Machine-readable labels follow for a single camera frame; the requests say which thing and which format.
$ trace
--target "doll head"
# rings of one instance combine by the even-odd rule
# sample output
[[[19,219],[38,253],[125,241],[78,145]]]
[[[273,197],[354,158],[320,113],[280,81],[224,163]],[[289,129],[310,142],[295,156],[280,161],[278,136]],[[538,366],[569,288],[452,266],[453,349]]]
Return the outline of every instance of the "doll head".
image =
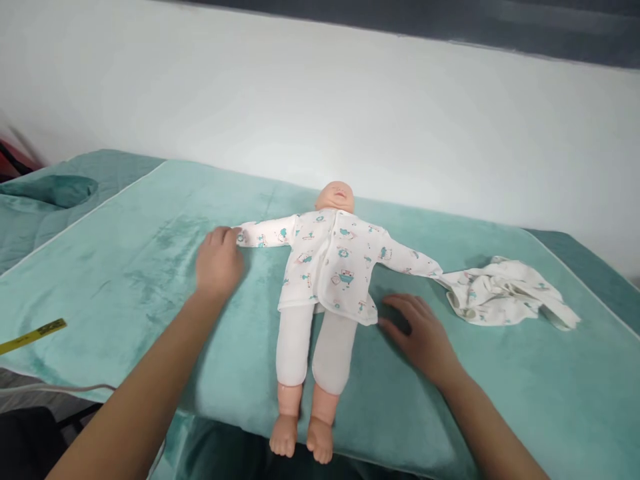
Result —
[[[334,181],[322,189],[318,200],[315,201],[315,209],[335,208],[353,213],[355,199],[353,190],[344,182]]]

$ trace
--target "bed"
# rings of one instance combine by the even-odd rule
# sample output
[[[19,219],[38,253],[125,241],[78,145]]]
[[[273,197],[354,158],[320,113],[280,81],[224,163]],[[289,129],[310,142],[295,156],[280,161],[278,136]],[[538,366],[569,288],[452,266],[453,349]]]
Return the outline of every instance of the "bed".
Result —
[[[3,184],[0,342],[58,317],[68,327],[1,356],[0,366],[59,385],[117,386],[193,290],[193,260],[206,231],[311,208],[316,194],[110,150]],[[635,478],[640,292],[632,284],[564,233],[366,199],[358,199],[356,214],[444,271],[500,255],[522,260],[556,286],[583,320],[575,331],[560,332],[544,317],[506,328],[469,325],[436,283],[383,267],[376,267],[371,296],[376,303],[390,291],[426,298],[463,364],[552,478]],[[176,475],[195,416],[269,436],[277,416],[276,307],[288,254],[244,252],[247,276],[192,375],[158,478]],[[312,382],[308,375],[299,441],[306,438]],[[85,395],[105,401],[108,394]],[[356,459],[438,479],[478,476],[438,392],[375,327],[358,327],[334,436],[337,452]]]

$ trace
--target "shirt sleeve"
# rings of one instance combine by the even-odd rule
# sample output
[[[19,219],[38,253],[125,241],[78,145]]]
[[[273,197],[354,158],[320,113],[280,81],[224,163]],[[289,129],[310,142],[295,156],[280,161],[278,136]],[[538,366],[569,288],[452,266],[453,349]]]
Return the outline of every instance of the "shirt sleeve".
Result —
[[[291,245],[297,215],[275,220],[246,222],[240,225],[237,244],[240,247],[280,247]]]
[[[388,232],[382,234],[378,262],[387,268],[407,275],[436,278],[442,275],[442,268],[434,259],[412,250],[392,239]]]

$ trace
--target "white baby shirt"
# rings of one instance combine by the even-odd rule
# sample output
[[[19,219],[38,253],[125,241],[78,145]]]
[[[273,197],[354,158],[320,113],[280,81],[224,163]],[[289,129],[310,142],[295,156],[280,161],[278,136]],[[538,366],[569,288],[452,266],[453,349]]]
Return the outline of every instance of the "white baby shirt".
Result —
[[[456,314],[475,325],[515,325],[537,318],[539,309],[560,330],[573,330],[580,322],[560,292],[518,260],[494,257],[484,268],[445,273],[436,280],[449,290]]]
[[[436,261],[343,210],[323,209],[240,227],[241,247],[291,246],[279,311],[320,303],[337,315],[371,325],[378,320],[369,295],[376,263],[408,275],[442,274]]]

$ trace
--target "cable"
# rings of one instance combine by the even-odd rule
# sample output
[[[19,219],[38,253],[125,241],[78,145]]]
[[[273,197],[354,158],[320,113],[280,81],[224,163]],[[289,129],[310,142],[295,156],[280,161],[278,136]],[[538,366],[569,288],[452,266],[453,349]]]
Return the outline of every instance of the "cable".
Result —
[[[98,385],[92,385],[90,387],[64,387],[62,385],[48,385],[46,383],[30,383],[29,385],[22,385],[20,387],[12,387],[6,389],[0,389],[0,397],[6,397],[9,395],[17,395],[19,393],[27,393],[32,391],[47,391],[47,392],[56,392],[56,393],[80,393],[87,392],[91,390],[98,390],[101,388],[106,388],[111,391],[115,391],[115,388],[107,385],[106,383],[100,383]],[[165,437],[162,440],[162,445],[160,445],[160,450],[156,455],[153,463],[151,464],[151,468],[149,470],[148,480],[151,480],[153,473],[156,468],[158,468],[158,464],[160,464],[160,460],[162,459],[162,455],[165,452],[165,446],[167,444],[167,438]]]

